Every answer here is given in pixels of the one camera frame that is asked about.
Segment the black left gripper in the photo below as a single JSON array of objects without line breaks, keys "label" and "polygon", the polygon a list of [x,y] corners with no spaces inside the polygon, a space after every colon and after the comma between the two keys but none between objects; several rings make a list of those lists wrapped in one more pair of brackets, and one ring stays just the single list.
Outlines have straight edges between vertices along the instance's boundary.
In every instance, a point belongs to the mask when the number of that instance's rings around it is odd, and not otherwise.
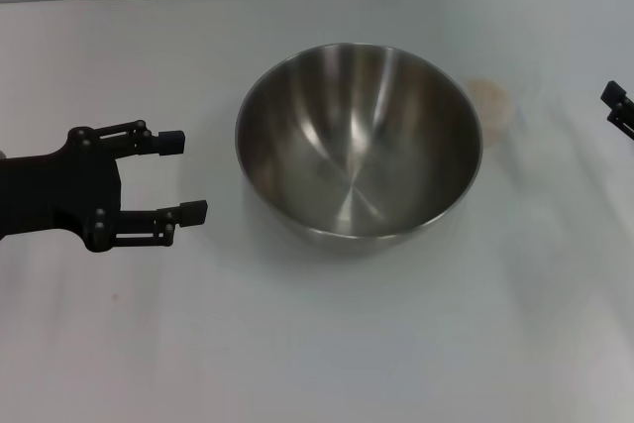
[{"label": "black left gripper", "polygon": [[65,144],[42,156],[1,160],[1,236],[65,230],[88,251],[170,247],[177,227],[205,223],[205,200],[146,211],[120,211],[115,157],[182,155],[182,131],[156,135],[144,120],[73,128]]}]

